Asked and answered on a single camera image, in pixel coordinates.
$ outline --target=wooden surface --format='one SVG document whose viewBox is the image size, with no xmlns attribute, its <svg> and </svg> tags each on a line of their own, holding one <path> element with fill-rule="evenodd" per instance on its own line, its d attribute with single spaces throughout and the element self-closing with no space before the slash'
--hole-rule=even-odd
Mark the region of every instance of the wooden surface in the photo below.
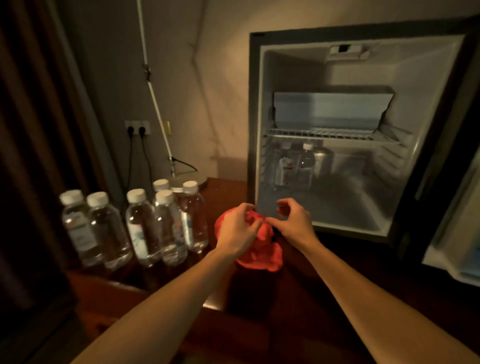
<svg viewBox="0 0 480 364">
<path fill-rule="evenodd" d="M 216 219 L 245 201 L 246 183 L 209 179 L 202 194 L 213 248 Z M 205 302 L 182 347 L 259 362 L 268 358 L 277 363 L 373 363 L 313 267 L 281 236 L 277 234 L 275 239 L 283 249 L 284 267 L 270 273 L 233 266 Z M 406 269 L 386 245 L 328 235 L 320 239 L 360 273 L 480 353 L 478 288 L 454 281 L 434 268 Z M 90 322 L 90 331 L 105 329 L 105 322 L 121 317 L 204 254 L 189 254 L 187 261 L 174 269 L 163 264 L 143 269 L 132 261 L 113 274 L 102 269 L 70 272 L 84 317 L 105 316 L 98 324 Z"/>
</svg>

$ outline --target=forearm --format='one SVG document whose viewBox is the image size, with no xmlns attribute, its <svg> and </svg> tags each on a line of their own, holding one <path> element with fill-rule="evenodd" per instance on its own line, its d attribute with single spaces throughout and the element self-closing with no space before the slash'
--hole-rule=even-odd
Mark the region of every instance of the forearm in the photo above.
<svg viewBox="0 0 480 364">
<path fill-rule="evenodd" d="M 432 321 L 358 273 L 318 241 L 303 253 L 378 363 L 478 363 Z"/>
<path fill-rule="evenodd" d="M 203 303 L 234 257 L 211 251 L 201 262 L 132 309 L 73 364 L 169 363 Z"/>
</svg>

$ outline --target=fridge shelf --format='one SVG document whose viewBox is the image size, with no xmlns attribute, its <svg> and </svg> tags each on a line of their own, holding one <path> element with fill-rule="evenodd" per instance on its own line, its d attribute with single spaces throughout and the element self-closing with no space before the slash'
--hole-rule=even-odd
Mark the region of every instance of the fridge shelf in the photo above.
<svg viewBox="0 0 480 364">
<path fill-rule="evenodd" d="M 358 140 L 374 143 L 400 143 L 382 132 L 376 130 L 373 133 L 361 130 L 291 130 L 291 129 L 270 129 L 267 136 L 276 138 L 298 138 L 298 139 L 337 139 L 337 140 Z"/>
</svg>

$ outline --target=curtain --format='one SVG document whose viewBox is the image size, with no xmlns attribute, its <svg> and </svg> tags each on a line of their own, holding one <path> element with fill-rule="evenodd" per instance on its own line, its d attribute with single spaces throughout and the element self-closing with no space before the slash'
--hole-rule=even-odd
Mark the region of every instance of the curtain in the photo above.
<svg viewBox="0 0 480 364">
<path fill-rule="evenodd" d="M 106 191 L 43 0 L 0 1 L 0 311 L 27 308 L 78 260 L 60 193 Z"/>
</svg>

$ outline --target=white wall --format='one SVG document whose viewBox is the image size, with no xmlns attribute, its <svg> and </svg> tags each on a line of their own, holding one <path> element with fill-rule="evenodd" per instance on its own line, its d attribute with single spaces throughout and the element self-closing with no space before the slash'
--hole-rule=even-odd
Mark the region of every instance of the white wall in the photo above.
<svg viewBox="0 0 480 364">
<path fill-rule="evenodd" d="M 152 121 L 154 178 L 166 177 L 166 150 L 140 66 L 135 1 L 63 0 L 59 8 L 124 179 L 124 119 Z M 172 125 L 173 155 L 209 176 L 246 180 L 250 32 L 477 12 L 476 0 L 144 0 L 149 63 L 162 116 Z M 148 183 L 145 164 L 133 172 L 132 186 Z"/>
</svg>

